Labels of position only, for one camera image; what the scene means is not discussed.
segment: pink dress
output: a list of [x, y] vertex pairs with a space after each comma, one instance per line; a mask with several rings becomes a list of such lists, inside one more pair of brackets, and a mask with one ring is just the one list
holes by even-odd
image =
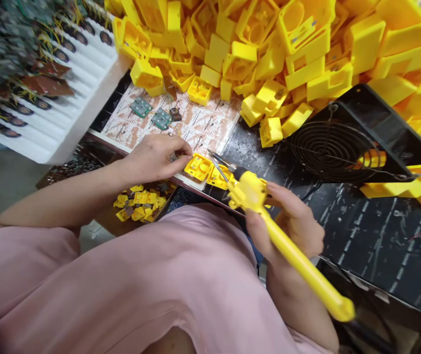
[[67, 229], [0, 229], [1, 353], [141, 353], [173, 326], [201, 353], [328, 353], [288, 331], [250, 243], [210, 204], [79, 254]]

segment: hand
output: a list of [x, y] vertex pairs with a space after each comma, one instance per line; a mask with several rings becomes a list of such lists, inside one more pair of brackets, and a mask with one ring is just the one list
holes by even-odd
[[[175, 153], [177, 160], [171, 162]], [[178, 136], [149, 134], [120, 163], [121, 174], [136, 184], [169, 178], [181, 172], [192, 159], [191, 146]]]
[[[325, 231], [314, 219], [312, 210], [284, 187], [268, 182], [267, 189], [272, 198], [268, 198], [266, 204], [282, 208], [275, 220], [279, 227], [308, 258], [322, 253]], [[272, 266], [288, 265], [271, 242], [266, 224], [258, 213], [247, 210], [246, 225], [256, 248]]]

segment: person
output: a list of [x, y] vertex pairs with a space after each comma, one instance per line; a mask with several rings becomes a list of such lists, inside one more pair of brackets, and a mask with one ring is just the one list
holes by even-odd
[[[247, 236], [209, 203], [180, 207], [80, 255], [75, 235], [101, 208], [191, 158], [181, 138], [147, 135], [123, 160], [0, 215], [0, 353], [337, 352], [326, 309], [254, 211], [246, 223], [268, 262], [267, 289]], [[310, 208], [284, 187], [267, 188], [282, 209], [277, 223], [307, 257], [320, 254], [324, 232]]]

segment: black fan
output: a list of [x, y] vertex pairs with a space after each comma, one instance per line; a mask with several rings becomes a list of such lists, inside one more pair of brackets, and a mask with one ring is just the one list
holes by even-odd
[[298, 161], [322, 182], [409, 182], [421, 137], [368, 85], [359, 84], [290, 137]]

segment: pile of yellow plastic parts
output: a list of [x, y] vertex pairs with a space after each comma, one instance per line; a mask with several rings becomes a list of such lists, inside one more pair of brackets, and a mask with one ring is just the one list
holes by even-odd
[[[201, 105], [215, 89], [226, 101], [235, 93], [245, 122], [261, 123], [264, 148], [357, 83], [421, 135], [419, 0], [107, 0], [106, 8], [124, 16], [113, 22], [115, 45], [134, 59], [135, 86], [157, 96], [169, 79]], [[420, 179], [363, 192], [421, 202]]]
[[124, 190], [113, 203], [114, 207], [121, 209], [116, 216], [120, 221], [132, 219], [143, 223], [153, 222], [166, 205], [167, 196], [176, 188], [176, 184], [164, 179]]

